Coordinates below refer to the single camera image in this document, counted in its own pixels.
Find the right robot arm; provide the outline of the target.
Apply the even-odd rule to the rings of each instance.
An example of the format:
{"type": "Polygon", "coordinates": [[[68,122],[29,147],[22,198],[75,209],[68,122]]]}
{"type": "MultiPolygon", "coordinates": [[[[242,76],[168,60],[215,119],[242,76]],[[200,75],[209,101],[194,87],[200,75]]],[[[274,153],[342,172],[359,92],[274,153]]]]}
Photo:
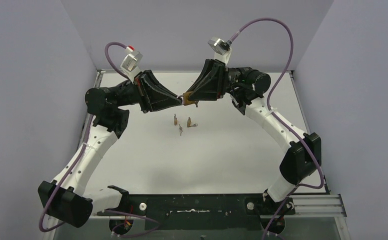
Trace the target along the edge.
{"type": "Polygon", "coordinates": [[[274,214],[301,181],[321,166],[321,138],[308,134],[288,122],[273,107],[264,103],[264,93],[270,88],[271,77],[251,67],[229,68],[216,59],[205,60],[204,67],[183,94],[185,105],[199,101],[216,101],[229,94],[234,107],[256,122],[285,153],[276,181],[264,192],[263,207],[274,214]]]}

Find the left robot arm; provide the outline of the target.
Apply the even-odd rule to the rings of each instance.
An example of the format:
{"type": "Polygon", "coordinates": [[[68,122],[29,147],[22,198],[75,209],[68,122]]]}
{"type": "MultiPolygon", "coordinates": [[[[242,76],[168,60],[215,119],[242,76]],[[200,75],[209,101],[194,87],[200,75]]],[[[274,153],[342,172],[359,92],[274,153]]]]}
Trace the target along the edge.
{"type": "Polygon", "coordinates": [[[122,106],[139,105],[148,113],[180,106],[183,100],[163,86],[151,70],[145,70],[113,87],[90,88],[85,103],[90,117],[81,146],[52,181],[43,181],[38,187],[43,205],[38,227],[45,233],[64,223],[79,228],[91,215],[108,209],[126,212],[130,200],[121,188],[112,185],[111,193],[102,190],[84,196],[100,161],[127,128],[130,111],[122,106]]]}

